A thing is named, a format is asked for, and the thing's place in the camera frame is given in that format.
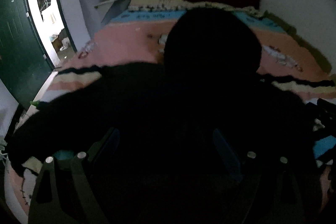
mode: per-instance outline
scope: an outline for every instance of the blue stripe on bedding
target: blue stripe on bedding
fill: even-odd
[[[178,19],[185,13],[181,11],[164,11],[164,12],[130,12],[128,10],[122,12],[115,18],[112,18],[110,22],[129,22],[129,21],[153,21],[153,20],[167,20]],[[285,33],[285,31],[278,26],[275,22],[268,18],[259,20],[251,17],[244,12],[232,12],[239,20],[244,22],[249,27],[256,27],[262,30]]]

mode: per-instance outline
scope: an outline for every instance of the bright daylight outside doorway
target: bright daylight outside doorway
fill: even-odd
[[[56,0],[28,0],[33,22],[53,65],[60,67],[75,52],[59,13]]]

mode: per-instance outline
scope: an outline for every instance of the open door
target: open door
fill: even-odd
[[[35,32],[26,0],[0,0],[0,79],[29,108],[53,66]]]

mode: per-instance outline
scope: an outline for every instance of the green door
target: green door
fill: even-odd
[[[0,79],[25,109],[52,71],[27,10],[26,0],[0,0]]]

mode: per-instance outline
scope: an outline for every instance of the silver screw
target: silver screw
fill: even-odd
[[[253,151],[249,151],[247,152],[247,156],[251,159],[255,159],[255,157],[257,156],[256,153],[254,153]]]
[[[53,160],[54,160],[53,157],[48,157],[48,158],[45,159],[45,162],[49,164],[49,163],[51,163]]]
[[[286,164],[288,162],[288,159],[286,157],[281,157],[280,158],[280,161],[283,163],[283,164]]]
[[[79,159],[84,159],[85,157],[86,157],[86,153],[85,152],[79,152],[77,154],[77,158],[79,158]]]

